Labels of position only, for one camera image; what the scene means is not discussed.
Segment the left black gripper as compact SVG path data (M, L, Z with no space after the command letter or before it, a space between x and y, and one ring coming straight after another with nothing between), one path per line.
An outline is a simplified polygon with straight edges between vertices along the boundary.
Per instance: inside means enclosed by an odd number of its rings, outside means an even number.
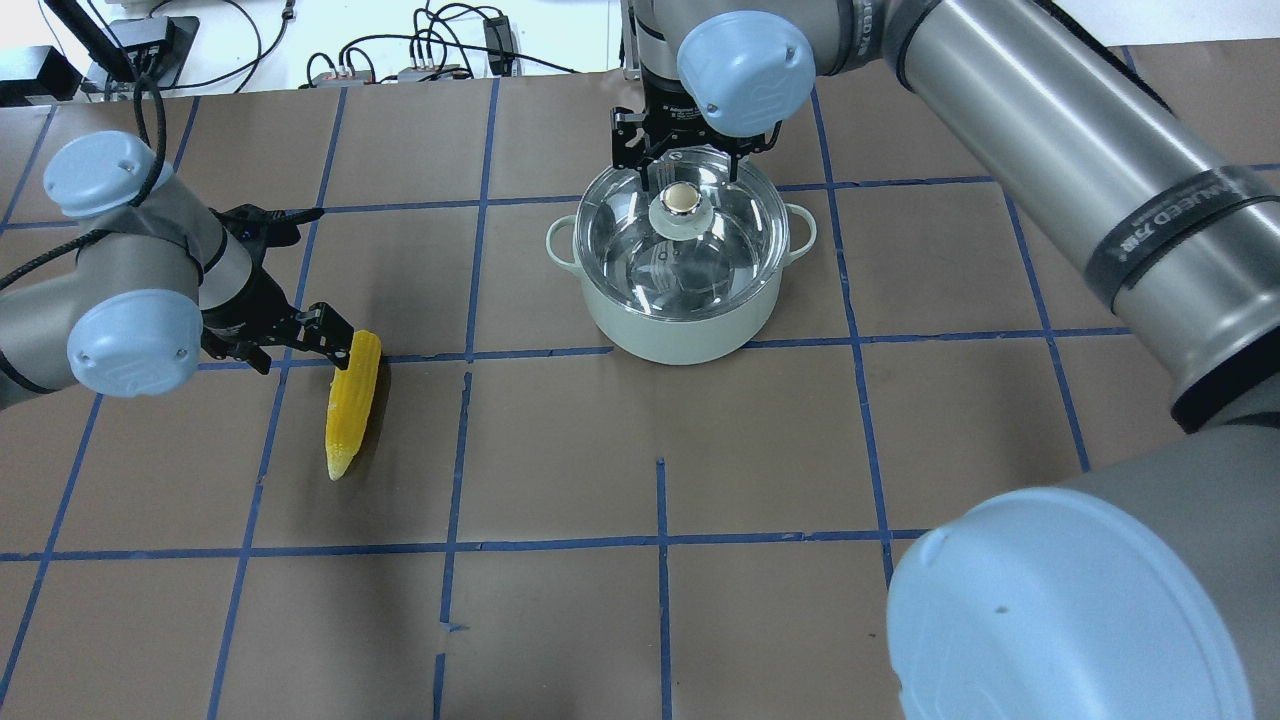
M202 311L201 348L207 370L252 370L266 375L266 347L283 346L323 355L335 369L349 366L355 328L329 304L305 311L289 305L279 283L259 264L228 301Z

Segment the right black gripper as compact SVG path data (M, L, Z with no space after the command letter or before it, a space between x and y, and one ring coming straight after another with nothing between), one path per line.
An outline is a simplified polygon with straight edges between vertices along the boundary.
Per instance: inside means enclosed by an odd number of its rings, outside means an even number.
M611 156L614 169L637 174L644 193L653 192L649 168L668 151L707 146L723 152L730 159L728 182L736 183L746 158L777 143L781 120L748 138L722 135L707 123L678 81L643 67L640 83L645 101L641 111L622 106L611 111Z

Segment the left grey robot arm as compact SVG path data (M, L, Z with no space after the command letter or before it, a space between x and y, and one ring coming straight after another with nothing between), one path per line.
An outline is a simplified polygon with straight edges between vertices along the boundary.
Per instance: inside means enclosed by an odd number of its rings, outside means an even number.
M321 209L214 210L141 138L114 129L64 146L44 188L79 236L42 261L69 255L74 266L3 296L4 407L72 386L164 395L202 356L266 373L271 347L351 366L353 327L328 304L294 306L264 265Z

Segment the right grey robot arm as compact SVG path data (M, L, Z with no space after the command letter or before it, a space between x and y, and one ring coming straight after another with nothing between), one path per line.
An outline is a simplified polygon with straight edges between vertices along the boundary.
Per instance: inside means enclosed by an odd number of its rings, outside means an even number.
M904 1L884 59L992 173L829 190L909 719L1277 716L1277 197L1038 1ZM1178 383L1103 465L1037 222ZM896 530L922 528L893 559Z

